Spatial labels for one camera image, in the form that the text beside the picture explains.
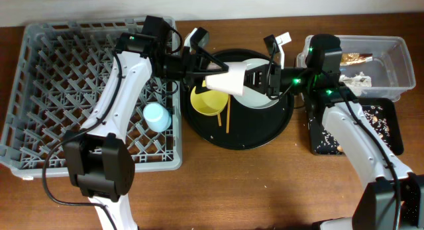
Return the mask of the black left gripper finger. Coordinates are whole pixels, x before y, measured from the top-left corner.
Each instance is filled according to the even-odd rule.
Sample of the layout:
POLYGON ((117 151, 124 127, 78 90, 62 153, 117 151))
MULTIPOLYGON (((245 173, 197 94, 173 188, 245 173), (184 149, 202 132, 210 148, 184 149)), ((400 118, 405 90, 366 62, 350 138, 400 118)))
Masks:
POLYGON ((200 74, 224 74, 229 71, 229 66, 208 53, 203 48, 198 48, 195 52, 195 71, 200 74))
POLYGON ((186 89, 187 91, 195 90, 195 94, 201 94, 210 91, 210 89, 205 84, 205 79, 193 80, 192 82, 188 83, 186 89))

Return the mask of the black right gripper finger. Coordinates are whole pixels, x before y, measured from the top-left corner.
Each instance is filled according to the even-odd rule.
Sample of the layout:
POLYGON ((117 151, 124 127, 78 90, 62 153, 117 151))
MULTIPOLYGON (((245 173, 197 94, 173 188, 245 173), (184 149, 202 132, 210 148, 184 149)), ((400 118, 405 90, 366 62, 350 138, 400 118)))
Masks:
POLYGON ((257 66, 255 68, 251 68, 251 69, 246 70, 245 76, 248 77, 248 76, 251 76, 253 74, 261 76, 266 71, 267 71, 267 65, 263 64, 261 66, 257 66))
POLYGON ((260 78, 245 78, 244 86, 253 89, 261 94, 267 94, 268 83, 266 80, 260 78))

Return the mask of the pink plastic cup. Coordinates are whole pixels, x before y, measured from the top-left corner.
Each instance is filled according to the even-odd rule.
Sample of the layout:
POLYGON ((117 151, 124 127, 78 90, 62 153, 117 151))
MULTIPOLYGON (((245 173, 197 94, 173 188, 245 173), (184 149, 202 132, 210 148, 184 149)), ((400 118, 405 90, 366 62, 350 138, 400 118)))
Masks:
POLYGON ((221 91, 230 95, 243 95, 246 62, 225 62, 228 72, 205 77, 208 89, 221 91))

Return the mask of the yellow plastic bowl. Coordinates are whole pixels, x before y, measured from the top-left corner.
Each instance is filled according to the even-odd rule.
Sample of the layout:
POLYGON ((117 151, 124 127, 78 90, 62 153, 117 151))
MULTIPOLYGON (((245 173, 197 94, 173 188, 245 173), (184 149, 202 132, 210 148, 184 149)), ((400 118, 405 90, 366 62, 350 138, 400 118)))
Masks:
POLYGON ((229 94, 215 90, 196 93, 196 87, 194 87, 189 99, 191 106, 198 113, 206 116, 214 116, 222 112, 227 106, 229 94))

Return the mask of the blue plastic cup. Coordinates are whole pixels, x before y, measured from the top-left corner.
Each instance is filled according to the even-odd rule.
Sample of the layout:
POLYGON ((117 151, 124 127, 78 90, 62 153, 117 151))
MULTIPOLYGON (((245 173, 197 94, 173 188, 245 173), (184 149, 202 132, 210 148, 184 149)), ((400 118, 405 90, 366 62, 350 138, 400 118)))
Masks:
POLYGON ((159 103, 147 104, 142 114, 149 129, 157 133, 167 130, 172 123, 170 112, 159 103))

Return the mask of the white tissue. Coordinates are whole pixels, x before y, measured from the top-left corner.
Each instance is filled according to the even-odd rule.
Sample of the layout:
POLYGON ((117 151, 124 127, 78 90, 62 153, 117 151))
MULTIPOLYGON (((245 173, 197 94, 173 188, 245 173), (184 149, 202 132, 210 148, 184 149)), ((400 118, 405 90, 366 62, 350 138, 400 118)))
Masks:
POLYGON ((363 72, 356 74, 355 77, 347 77, 342 74, 339 81, 348 86, 356 96, 361 96, 364 89, 372 87, 371 77, 366 76, 363 72))

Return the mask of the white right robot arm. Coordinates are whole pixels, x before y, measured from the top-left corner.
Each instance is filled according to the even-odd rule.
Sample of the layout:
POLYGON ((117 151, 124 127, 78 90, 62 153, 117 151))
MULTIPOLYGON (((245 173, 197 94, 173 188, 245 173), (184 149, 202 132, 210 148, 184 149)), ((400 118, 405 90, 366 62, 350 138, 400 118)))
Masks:
POLYGON ((416 175, 383 142, 348 86, 340 82, 339 37, 316 34, 306 67, 274 61, 246 71, 244 84, 279 100, 302 93, 315 120, 341 145, 364 192, 353 216, 318 221, 314 229, 422 229, 423 176, 416 175))

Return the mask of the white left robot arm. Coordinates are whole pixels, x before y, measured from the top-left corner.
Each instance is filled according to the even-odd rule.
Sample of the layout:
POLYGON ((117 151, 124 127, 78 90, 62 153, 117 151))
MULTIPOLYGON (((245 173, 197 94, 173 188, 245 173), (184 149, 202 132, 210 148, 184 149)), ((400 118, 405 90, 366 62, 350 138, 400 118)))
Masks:
POLYGON ((198 84, 229 67, 205 51, 209 33, 194 29, 183 53, 166 52, 168 33, 124 32, 113 50, 113 71, 80 131, 67 131, 62 143, 70 182, 88 198, 103 229, 138 229, 129 203, 135 163, 125 139, 136 101, 152 77, 198 84))

